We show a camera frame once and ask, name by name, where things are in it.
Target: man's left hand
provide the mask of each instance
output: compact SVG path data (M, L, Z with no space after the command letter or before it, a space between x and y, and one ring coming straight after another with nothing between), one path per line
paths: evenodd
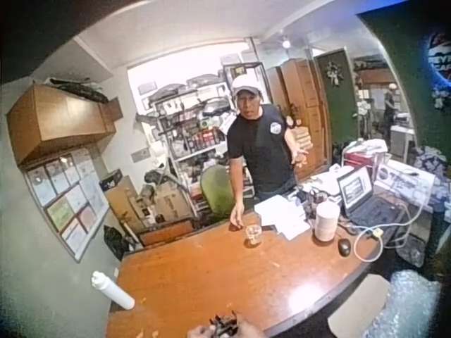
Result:
M307 162L306 155L309 152L305 149L301 149L298 146L296 149L291 151L291 164L295 164L298 168L301 168L303 164Z

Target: green door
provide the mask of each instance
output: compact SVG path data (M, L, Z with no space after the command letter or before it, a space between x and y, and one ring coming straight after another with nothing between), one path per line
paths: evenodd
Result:
M315 57L323 81L330 116L332 142L343 143L358 137L354 82L346 51L339 49Z

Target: wreath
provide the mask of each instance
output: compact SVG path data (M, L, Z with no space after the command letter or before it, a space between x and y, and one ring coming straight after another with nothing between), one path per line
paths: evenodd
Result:
M343 74L341 73L341 65L332 61L329 61L326 66L326 75L330 79L333 87L339 87L340 82L344 80Z

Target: cable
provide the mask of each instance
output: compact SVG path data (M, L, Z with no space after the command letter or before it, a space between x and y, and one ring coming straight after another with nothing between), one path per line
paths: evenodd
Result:
M381 227L397 227L397 226L398 226L398 227L405 227L405 226L407 226L407 225L411 225L411 224L412 224L415 220L417 220L418 217L421 215L421 212L423 211L423 208L424 208L424 206L426 206L427 203L428 203L428 199L425 198L425 199L424 199L424 202L420 205L420 207L419 207L419 209L418 209L416 215L415 215L413 218L411 218L410 220L408 220L407 222L405 222L405 223L388 223L388 224L374 225L373 227L367 227L367 228L365 228L364 231L360 232L360 233L357 235L357 238L356 238L355 241L354 241L354 244L353 244L353 246L352 246L352 251L354 252L354 255L355 255L360 261L365 262L365 263L373 263L373 262L377 261L377 260L381 257L381 255L382 255L382 253L383 253L383 249L384 249L384 244L383 244L383 241L382 241L382 238L381 238L381 237L377 237L377 238L378 238L378 241L379 241L379 251L378 251L378 253L377 253L373 258L366 259L366 258L361 257L361 256L357 253L357 243L358 243L359 240L364 236L364 234L367 233L367 232L370 232L371 234L373 234L373 231L374 231L375 229L378 229L378 228L381 228Z
M409 218L409 220L412 219L412 216L410 215L410 211L409 209L404 205L404 204L398 204L398 206L401 206L404 208L404 210L406 211L407 217ZM404 247L404 245L406 245L407 243L407 238L410 235L410 230L412 229L412 223L410 224L409 228L407 229L406 233L403 234L402 236L399 236L396 239L391 239L392 242L399 242L399 241L403 241L401 244L395 244L395 245L385 245L384 249L400 249L402 247Z

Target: laptop screen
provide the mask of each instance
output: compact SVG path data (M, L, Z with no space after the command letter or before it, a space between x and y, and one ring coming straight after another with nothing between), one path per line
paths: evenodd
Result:
M356 169L349 175L338 179L338 186L346 209L355 206L372 192L371 180L366 167Z

